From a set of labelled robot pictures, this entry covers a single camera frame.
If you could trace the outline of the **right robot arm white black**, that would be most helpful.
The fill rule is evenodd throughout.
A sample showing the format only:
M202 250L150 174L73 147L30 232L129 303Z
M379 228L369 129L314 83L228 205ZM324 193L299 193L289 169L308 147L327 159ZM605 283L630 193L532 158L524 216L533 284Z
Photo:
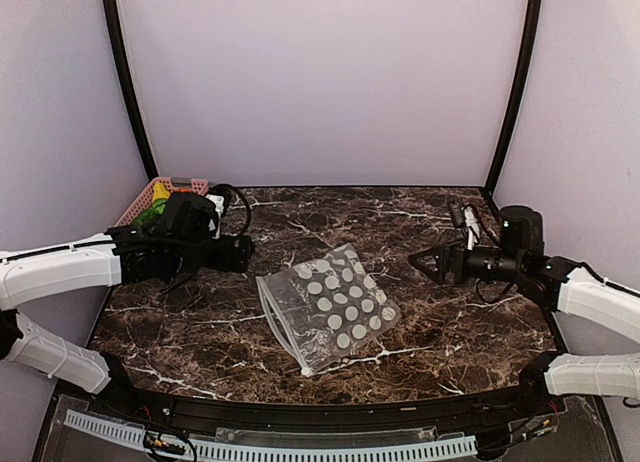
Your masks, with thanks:
M480 242L483 222L472 206L449 203L464 239L409 256L411 266L443 285L504 282L545 311L577 316L630 340L639 339L639 293L599 275L588 263L545 255L542 215L526 206L499 211L500 235L491 246ZM510 406L534 414L552 396L596 395L637 399L639 356L578 356L545 352L519 374Z

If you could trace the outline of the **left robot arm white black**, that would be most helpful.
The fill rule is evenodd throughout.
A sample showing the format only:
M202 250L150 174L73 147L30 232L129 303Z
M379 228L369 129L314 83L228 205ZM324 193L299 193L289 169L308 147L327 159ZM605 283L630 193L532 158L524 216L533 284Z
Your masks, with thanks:
M223 233L232 189L173 193L131 223L66 245L1 255L1 357L99 395L120 418L141 409L117 357L82 348L20 313L22 304L92 287L158 279L202 268L243 273L255 251L245 228Z

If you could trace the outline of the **clear polka dot zip bag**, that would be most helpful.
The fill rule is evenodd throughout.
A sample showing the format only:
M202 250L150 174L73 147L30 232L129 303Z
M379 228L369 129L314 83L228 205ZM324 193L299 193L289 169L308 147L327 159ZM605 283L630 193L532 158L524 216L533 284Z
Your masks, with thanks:
M255 278L273 335L312 377L394 328L400 308L351 244Z

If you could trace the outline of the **yellow fake lemon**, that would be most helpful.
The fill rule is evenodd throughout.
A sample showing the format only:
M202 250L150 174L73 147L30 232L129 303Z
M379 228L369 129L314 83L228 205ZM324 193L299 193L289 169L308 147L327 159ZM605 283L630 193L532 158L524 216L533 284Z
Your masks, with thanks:
M152 203L155 204L159 201L167 201L171 195L171 192L165 187L162 182L156 182L153 185Z

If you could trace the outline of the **green fake vegetable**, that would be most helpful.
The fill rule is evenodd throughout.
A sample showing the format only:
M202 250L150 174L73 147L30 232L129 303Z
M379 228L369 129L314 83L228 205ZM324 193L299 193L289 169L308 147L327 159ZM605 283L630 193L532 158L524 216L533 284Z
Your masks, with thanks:
M134 227L144 228L153 224L165 211L167 199L158 199L151 206L142 211L133 221Z

